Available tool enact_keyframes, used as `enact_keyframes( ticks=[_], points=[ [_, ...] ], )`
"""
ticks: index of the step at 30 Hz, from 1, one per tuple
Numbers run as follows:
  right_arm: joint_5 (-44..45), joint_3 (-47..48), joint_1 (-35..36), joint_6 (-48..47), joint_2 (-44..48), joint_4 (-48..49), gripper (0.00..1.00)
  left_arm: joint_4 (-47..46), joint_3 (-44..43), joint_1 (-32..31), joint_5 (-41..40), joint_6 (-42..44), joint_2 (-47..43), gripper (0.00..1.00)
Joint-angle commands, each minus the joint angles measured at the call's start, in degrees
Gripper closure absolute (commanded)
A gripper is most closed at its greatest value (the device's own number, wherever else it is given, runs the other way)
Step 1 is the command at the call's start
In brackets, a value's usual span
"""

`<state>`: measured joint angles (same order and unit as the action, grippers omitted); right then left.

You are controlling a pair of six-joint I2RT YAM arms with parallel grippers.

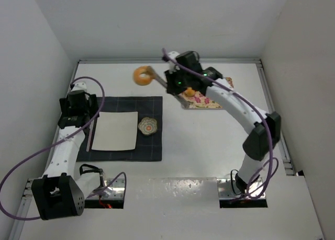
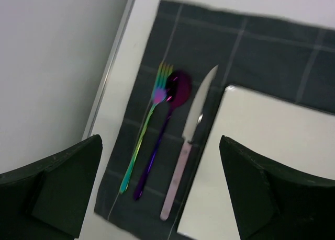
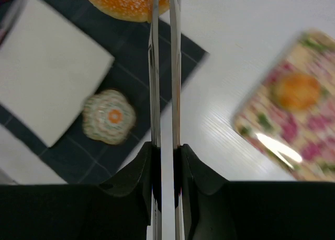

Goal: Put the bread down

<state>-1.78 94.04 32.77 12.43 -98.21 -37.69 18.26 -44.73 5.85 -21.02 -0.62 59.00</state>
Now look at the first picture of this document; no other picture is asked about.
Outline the orange bagel bread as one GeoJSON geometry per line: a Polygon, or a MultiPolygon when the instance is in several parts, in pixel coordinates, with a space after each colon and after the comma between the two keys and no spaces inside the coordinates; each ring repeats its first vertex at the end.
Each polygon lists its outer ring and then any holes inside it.
{"type": "Polygon", "coordinates": [[[149,85],[153,80],[149,66],[141,66],[134,70],[133,81],[139,86],[149,85]]]}

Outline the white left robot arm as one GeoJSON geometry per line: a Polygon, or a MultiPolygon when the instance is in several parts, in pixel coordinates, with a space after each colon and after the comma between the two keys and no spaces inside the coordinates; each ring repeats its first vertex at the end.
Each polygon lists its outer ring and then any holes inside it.
{"type": "Polygon", "coordinates": [[[103,187],[103,170],[88,166],[80,168],[74,179],[75,163],[90,120],[98,115],[96,95],[87,92],[85,82],[76,82],[67,96],[60,99],[61,117],[58,121],[60,144],[55,146],[51,162],[43,175],[32,182],[32,194],[42,220],[79,216],[85,199],[103,187]]]}

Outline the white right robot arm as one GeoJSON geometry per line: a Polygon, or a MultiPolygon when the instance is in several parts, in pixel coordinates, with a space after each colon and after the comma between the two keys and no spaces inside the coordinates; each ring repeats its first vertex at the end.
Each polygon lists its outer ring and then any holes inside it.
{"type": "Polygon", "coordinates": [[[176,96],[191,88],[220,104],[242,126],[247,134],[242,145],[245,156],[235,175],[235,183],[242,197],[260,198],[260,195],[253,196],[250,186],[266,167],[267,176],[260,192],[264,193],[277,171],[278,159],[273,151],[281,137],[281,116],[252,104],[215,68],[202,68],[197,52],[162,52],[162,59],[169,63],[165,71],[167,93],[176,96]]]}

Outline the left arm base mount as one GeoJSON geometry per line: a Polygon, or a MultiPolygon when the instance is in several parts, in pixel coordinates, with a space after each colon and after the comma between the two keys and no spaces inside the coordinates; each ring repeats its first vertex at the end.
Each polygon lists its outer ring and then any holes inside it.
{"type": "Polygon", "coordinates": [[[123,209],[125,198],[125,179],[118,178],[102,194],[85,200],[86,209],[123,209]]]}

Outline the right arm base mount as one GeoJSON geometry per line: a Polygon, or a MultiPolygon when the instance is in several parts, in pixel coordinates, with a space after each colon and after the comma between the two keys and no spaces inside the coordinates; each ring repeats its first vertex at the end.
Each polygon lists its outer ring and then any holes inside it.
{"type": "Polygon", "coordinates": [[[235,184],[235,178],[218,178],[218,197],[221,209],[267,208],[266,195],[252,200],[243,194],[235,184]]]}

